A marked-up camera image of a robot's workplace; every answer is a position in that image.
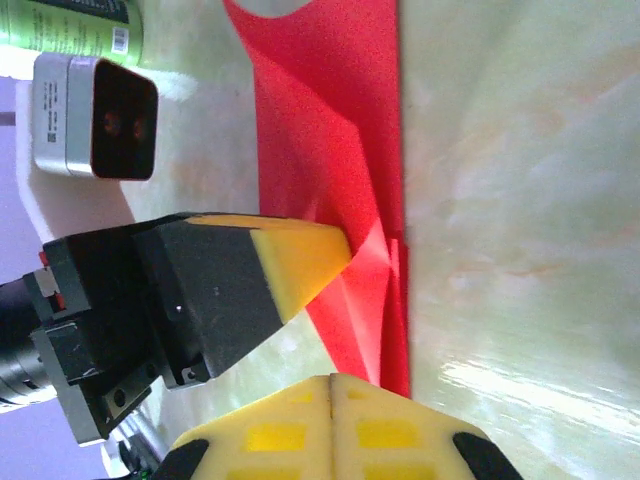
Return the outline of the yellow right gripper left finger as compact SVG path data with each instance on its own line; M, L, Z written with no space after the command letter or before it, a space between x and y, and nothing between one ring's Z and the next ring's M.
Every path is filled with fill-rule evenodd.
M329 378L314 376L182 434L159 480L331 480Z

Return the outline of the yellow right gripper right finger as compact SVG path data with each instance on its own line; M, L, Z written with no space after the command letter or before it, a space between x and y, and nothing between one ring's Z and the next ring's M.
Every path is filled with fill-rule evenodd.
M468 422L347 374L330 398L335 480L523 480Z

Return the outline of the red cloth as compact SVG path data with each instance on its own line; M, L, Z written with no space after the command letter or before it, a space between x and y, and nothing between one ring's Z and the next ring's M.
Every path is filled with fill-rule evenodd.
M308 306L335 367L411 393L398 0L223 0L251 60L262 214L340 227L353 257Z

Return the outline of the green cylindrical can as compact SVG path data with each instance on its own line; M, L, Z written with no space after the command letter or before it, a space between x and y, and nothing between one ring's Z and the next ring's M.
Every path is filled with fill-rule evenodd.
M0 45L135 66L142 17L131 0L0 0Z

